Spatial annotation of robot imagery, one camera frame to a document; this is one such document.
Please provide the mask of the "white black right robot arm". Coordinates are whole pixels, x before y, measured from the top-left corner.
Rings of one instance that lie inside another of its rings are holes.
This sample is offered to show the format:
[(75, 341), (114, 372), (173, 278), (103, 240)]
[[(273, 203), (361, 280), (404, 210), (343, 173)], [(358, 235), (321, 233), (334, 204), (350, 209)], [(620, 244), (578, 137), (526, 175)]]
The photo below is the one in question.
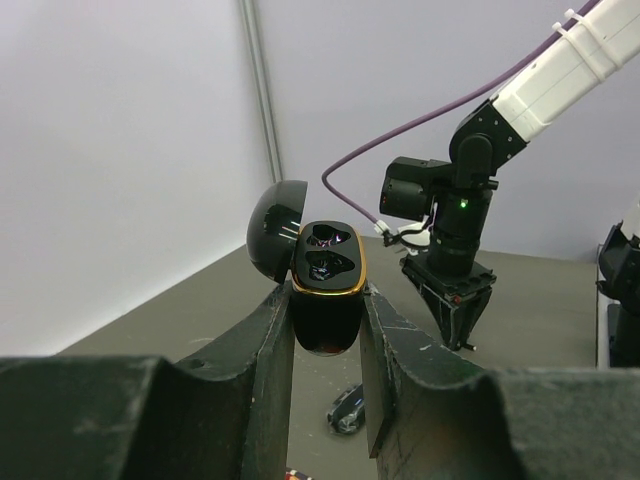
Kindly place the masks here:
[(476, 254), (498, 170), (638, 52), (637, 2), (568, 10), (551, 37), (458, 125), (447, 160), (399, 157), (387, 167), (379, 210), (407, 226), (392, 232), (378, 221), (376, 231), (387, 245), (407, 247), (402, 271), (448, 349), (468, 347), (496, 280)]

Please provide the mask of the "black taped earbud charging case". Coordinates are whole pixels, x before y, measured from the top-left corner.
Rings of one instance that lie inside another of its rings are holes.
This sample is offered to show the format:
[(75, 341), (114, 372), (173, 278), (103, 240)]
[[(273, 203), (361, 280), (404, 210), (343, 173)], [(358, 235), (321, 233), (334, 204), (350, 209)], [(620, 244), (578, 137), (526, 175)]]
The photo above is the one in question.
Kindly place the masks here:
[(330, 431), (336, 435), (357, 433), (365, 424), (363, 385), (351, 385), (343, 391), (331, 404), (326, 419)]

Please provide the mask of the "black case with gold line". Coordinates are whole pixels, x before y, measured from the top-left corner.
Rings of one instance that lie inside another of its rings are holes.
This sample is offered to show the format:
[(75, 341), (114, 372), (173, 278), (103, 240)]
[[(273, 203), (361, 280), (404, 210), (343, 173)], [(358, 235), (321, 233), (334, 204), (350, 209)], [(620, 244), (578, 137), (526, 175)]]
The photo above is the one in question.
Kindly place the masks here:
[(267, 188), (251, 214), (246, 246), (254, 267), (291, 281), (289, 310), (298, 343), (336, 356), (355, 342), (364, 309), (367, 267), (360, 235), (347, 223), (304, 224), (308, 183), (285, 180)]

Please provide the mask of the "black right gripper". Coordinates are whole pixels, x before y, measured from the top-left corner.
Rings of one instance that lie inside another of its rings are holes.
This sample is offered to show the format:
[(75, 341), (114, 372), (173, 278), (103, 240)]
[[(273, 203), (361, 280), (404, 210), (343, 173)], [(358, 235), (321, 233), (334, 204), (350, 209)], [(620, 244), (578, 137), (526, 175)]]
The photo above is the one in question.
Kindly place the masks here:
[(462, 344), (469, 343), (491, 298), (494, 271), (474, 262), (466, 275), (437, 273), (427, 265), (425, 254), (405, 256), (401, 271), (426, 303), (444, 345), (453, 351), (464, 349)]

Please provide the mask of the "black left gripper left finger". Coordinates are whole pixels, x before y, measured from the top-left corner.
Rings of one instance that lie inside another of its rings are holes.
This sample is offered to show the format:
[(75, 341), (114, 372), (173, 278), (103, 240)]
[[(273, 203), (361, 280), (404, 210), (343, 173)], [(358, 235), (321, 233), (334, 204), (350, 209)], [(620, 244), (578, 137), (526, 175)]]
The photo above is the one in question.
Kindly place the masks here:
[(5, 479), (281, 479), (294, 335), (289, 285), (186, 358), (1, 362)]

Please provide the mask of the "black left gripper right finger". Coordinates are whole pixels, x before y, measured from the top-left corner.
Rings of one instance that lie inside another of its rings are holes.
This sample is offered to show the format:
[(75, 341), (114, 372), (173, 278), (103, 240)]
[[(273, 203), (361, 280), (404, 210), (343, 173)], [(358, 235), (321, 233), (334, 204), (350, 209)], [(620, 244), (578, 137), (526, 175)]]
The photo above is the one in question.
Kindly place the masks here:
[(369, 455), (382, 479), (635, 479), (635, 369), (485, 369), (367, 287)]

